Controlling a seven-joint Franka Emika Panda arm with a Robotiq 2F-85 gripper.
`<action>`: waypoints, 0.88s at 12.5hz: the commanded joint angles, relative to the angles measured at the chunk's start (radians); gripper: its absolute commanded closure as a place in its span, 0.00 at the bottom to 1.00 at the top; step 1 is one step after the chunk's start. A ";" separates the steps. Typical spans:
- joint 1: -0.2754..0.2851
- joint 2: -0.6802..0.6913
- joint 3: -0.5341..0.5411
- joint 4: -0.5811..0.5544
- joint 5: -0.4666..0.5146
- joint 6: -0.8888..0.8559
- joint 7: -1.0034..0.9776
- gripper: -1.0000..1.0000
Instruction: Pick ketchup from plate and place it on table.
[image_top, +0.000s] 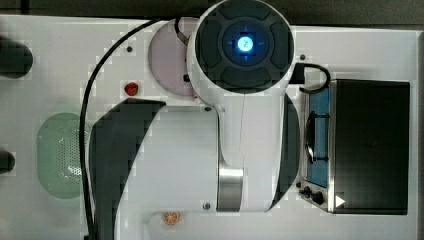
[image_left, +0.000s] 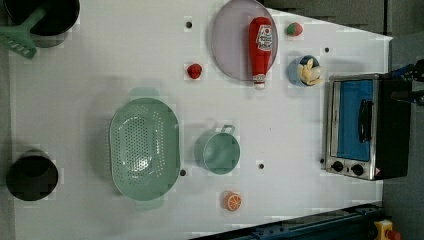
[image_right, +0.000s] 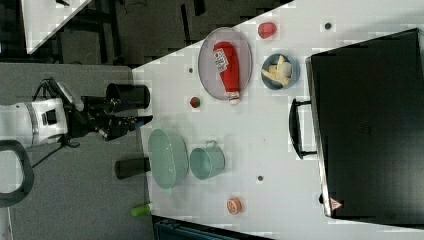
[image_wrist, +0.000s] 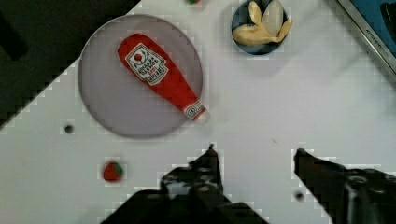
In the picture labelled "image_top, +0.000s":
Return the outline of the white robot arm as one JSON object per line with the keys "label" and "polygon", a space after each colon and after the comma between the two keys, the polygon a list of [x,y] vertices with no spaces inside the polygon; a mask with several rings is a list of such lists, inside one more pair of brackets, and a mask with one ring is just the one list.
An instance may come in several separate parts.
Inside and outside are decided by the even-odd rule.
{"label": "white robot arm", "polygon": [[186,55],[189,96],[146,90],[95,123],[93,240],[150,240],[150,219],[166,212],[265,212],[291,185],[295,36],[283,15],[262,0],[221,0],[200,17]]}

